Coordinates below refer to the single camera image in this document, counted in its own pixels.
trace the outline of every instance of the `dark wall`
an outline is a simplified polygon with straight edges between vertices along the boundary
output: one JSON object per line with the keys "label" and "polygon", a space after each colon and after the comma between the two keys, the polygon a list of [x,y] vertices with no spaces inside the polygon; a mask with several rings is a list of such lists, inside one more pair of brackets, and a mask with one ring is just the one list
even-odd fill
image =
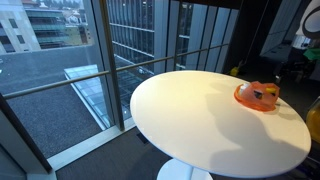
{"label": "dark wall", "polygon": [[287,35],[285,37],[285,40],[288,42],[292,42],[293,38],[296,35],[297,30],[300,26],[300,21],[302,19],[302,16],[304,14],[304,11],[307,9],[309,3],[311,0],[302,0],[300,3],[300,7],[298,8],[296,15],[294,16],[294,19],[292,20],[291,26],[287,32]]}
{"label": "dark wall", "polygon": [[259,57],[281,2],[282,0],[243,1],[223,72],[229,72],[241,60],[250,62]]}

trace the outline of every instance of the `table base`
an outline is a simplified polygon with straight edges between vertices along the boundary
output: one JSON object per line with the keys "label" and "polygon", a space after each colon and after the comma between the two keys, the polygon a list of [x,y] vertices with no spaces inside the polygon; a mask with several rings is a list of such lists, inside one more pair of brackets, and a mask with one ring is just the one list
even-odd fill
{"label": "table base", "polygon": [[157,180],[212,180],[210,174],[206,171],[193,168],[176,159],[166,162],[158,173]]}

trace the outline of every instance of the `window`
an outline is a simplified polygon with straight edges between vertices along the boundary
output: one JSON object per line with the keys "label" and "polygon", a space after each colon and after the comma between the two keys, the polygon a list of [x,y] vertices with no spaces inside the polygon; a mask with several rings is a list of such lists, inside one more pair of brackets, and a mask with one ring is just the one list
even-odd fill
{"label": "window", "polygon": [[14,19],[9,19],[12,28],[18,28],[17,23]]}
{"label": "window", "polygon": [[14,47],[12,46],[8,36],[0,36],[0,42],[2,43],[7,53],[15,52]]}
{"label": "window", "polygon": [[21,35],[17,35],[17,38],[18,38],[20,44],[25,44],[24,39]]}

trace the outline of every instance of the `building facade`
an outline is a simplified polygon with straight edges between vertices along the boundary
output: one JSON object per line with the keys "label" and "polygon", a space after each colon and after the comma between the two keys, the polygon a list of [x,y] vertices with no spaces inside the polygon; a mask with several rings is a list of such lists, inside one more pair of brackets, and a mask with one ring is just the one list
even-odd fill
{"label": "building facade", "polygon": [[66,22],[61,10],[25,9],[41,49],[68,46]]}
{"label": "building facade", "polygon": [[40,49],[21,0],[0,1],[0,54]]}

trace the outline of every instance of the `white round table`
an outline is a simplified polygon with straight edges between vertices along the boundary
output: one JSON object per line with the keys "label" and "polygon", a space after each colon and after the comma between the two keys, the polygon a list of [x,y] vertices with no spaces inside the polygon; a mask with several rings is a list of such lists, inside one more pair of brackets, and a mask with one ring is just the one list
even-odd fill
{"label": "white round table", "polygon": [[137,87],[130,102],[136,126],[174,158],[161,168],[158,179],[200,172],[204,179],[210,179],[207,172],[271,177],[306,158],[311,139],[302,118],[280,98],[270,112],[241,105],[233,93],[244,82],[211,72],[175,71]]}

